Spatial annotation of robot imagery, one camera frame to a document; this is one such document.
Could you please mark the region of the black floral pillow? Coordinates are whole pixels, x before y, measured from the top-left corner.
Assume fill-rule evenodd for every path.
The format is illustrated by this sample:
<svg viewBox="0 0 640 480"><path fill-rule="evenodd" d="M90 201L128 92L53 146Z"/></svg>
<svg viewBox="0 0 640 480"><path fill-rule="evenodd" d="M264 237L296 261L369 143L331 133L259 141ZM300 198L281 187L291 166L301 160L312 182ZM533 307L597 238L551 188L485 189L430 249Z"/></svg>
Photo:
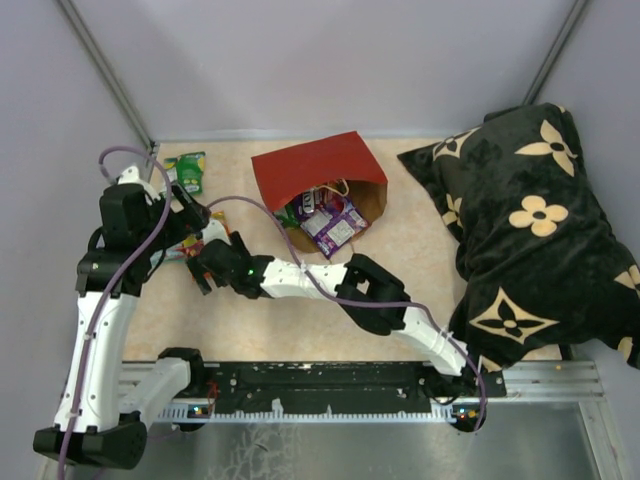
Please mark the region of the black floral pillow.
<svg viewBox="0 0 640 480"><path fill-rule="evenodd" d="M498 370L598 340L638 366L638 264L591 188L568 110L490 113L399 161L457 241L466 288L449 328L471 352Z"/></svg>

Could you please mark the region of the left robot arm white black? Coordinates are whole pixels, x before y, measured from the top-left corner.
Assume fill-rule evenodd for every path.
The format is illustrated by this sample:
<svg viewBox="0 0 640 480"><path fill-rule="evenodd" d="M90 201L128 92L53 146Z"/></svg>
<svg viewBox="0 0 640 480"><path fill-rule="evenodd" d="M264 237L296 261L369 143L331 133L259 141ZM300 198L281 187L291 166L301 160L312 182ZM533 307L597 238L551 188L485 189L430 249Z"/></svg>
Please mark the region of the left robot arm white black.
<svg viewBox="0 0 640 480"><path fill-rule="evenodd" d="M118 384L129 325L157 252L204 229L209 211L178 183L166 196L143 183L104 190L101 224L77 265L77 334L68 380L52 426L35 432L35 452L57 461L57 475L77 465L132 469L148 431L175 397L201 394L208 373L199 350L169 347L125 397Z"/></svg>

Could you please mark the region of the orange candy bag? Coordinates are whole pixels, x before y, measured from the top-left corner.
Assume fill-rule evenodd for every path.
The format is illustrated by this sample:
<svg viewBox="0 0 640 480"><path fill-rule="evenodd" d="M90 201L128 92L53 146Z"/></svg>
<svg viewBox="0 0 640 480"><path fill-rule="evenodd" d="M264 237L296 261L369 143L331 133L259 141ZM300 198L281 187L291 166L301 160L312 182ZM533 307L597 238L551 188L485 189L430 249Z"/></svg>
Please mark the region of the orange candy bag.
<svg viewBox="0 0 640 480"><path fill-rule="evenodd" d="M181 243L180 251L184 258L196 256L213 240L222 240L229 244L229 235L230 231L225 213L221 210L214 211L210 214L208 225L202 230L187 237Z"/></svg>

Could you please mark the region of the purple candy bag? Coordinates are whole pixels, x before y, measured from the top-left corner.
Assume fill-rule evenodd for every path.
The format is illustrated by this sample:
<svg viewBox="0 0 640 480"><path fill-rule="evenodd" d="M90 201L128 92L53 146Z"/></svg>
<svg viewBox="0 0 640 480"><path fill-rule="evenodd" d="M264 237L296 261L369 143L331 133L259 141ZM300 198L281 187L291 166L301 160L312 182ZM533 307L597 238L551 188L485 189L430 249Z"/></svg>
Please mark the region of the purple candy bag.
<svg viewBox="0 0 640 480"><path fill-rule="evenodd" d="M307 190L291 200L288 207L299 227L327 259L369 227L348 195L326 188Z"/></svg>

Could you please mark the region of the red brown paper bag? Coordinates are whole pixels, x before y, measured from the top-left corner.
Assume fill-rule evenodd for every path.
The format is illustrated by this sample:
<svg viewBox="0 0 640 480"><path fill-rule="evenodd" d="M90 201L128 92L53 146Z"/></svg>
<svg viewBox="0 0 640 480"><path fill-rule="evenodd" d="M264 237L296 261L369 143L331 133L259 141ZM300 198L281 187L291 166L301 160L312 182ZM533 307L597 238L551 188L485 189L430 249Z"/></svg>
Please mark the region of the red brown paper bag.
<svg viewBox="0 0 640 480"><path fill-rule="evenodd" d="M355 131L255 155L251 160L262 201L272 213L314 187L341 180L348 186L348 199L368 225L385 211L387 176Z"/></svg>

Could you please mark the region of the green yellow snack bag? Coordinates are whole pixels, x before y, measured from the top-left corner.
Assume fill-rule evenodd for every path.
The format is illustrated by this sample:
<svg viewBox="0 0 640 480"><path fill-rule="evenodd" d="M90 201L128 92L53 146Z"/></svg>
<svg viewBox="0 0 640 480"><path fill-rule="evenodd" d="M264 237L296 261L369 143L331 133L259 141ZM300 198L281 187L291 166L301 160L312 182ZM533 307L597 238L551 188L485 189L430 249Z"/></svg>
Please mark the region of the green yellow snack bag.
<svg viewBox="0 0 640 480"><path fill-rule="evenodd" d="M203 193L203 176L206 166L204 151L168 157L163 160L162 165L169 179L177 181L189 194Z"/></svg>

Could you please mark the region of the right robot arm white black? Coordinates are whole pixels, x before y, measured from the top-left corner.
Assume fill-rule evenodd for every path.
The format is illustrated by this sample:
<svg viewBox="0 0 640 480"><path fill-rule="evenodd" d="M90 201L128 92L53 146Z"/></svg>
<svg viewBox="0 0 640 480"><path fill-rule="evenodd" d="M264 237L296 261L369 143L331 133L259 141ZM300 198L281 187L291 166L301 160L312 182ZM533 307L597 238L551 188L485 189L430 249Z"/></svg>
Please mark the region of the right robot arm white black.
<svg viewBox="0 0 640 480"><path fill-rule="evenodd" d="M203 294L229 287L249 299L308 298L338 304L362 330L399 336L411 344L461 396L482 383L477 361L464 342L440 327L428 307L411 299L404 283L371 258L354 254L340 264L306 264L252 255L239 233L215 239L186 264Z"/></svg>

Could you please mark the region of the colourful candy bag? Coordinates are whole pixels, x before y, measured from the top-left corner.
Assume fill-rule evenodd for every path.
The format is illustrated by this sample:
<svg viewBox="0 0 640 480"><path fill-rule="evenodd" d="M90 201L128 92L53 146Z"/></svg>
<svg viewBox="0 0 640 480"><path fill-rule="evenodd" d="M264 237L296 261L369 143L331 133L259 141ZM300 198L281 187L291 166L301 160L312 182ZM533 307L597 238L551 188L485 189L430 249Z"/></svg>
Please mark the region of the colourful candy bag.
<svg viewBox="0 0 640 480"><path fill-rule="evenodd" d="M165 252L162 250L157 251L150 258L151 266L155 267L160 263L160 260L164 262L183 261L187 258L189 250L190 247L179 243L167 248Z"/></svg>

